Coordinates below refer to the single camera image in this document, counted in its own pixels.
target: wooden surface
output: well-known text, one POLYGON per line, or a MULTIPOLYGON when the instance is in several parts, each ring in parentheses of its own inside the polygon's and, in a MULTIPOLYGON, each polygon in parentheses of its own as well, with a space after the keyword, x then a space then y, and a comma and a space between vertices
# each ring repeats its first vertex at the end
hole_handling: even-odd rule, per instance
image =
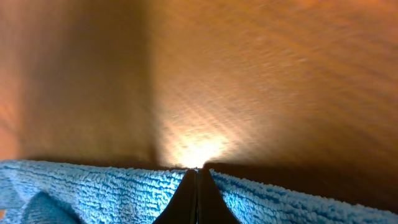
POLYGON ((202 166, 398 212, 394 1, 0 1, 0 159, 202 166))

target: terry cloth fabric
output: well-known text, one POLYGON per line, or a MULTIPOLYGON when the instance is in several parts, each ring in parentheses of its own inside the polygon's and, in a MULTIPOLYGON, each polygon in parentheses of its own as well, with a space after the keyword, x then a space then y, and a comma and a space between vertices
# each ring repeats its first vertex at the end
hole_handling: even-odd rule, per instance
MULTIPOLYGON (((184 170, 0 162, 0 223, 152 223, 184 170)), ((398 223, 398 215, 211 171, 241 223, 398 223)))

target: light blue cloth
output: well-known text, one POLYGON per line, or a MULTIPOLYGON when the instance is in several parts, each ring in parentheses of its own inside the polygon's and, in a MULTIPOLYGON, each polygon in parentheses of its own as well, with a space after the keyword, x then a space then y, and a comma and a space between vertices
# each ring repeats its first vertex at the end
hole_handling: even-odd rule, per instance
MULTIPOLYGON (((152 223, 185 171, 0 162, 0 223, 152 223)), ((398 215, 212 171, 241 223, 398 223, 398 215)))

